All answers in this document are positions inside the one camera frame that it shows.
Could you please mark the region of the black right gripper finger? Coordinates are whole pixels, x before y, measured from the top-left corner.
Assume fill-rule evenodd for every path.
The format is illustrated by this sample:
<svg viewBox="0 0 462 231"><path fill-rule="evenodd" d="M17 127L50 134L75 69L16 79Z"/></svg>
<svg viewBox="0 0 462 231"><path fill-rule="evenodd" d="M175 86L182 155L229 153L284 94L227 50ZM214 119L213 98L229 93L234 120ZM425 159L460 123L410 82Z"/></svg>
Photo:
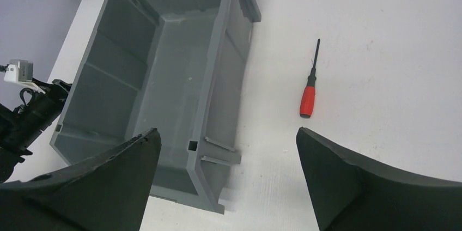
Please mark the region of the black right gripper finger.
<svg viewBox="0 0 462 231"><path fill-rule="evenodd" d="M296 145L320 230L461 230L461 183L371 159L302 127Z"/></svg>

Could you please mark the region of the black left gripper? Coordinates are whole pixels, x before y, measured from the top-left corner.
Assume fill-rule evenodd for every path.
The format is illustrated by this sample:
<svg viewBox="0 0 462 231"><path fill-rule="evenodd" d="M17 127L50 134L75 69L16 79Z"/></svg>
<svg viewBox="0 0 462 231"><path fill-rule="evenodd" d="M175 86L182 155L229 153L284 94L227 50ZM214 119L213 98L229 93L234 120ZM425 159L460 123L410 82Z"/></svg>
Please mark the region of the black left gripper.
<svg viewBox="0 0 462 231"><path fill-rule="evenodd" d="M72 85L34 79L22 104L1 105L1 182L61 114ZM1 230L139 230L161 151L156 128L77 164L1 185Z"/></svg>

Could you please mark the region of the red black screwdriver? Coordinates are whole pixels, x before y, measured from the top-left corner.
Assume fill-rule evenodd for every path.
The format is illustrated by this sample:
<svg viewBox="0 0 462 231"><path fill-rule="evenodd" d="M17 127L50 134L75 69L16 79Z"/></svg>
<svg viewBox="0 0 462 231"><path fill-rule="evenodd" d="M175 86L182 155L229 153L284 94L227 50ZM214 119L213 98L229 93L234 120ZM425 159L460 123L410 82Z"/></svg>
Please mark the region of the red black screwdriver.
<svg viewBox="0 0 462 231"><path fill-rule="evenodd" d="M299 115L302 118L310 118L312 116L314 110L314 103L315 103L315 82L316 82L316 65L318 59L318 52L320 47L320 39L317 40L317 46L315 50L313 65L310 71L310 74L307 78L307 84L303 91Z"/></svg>

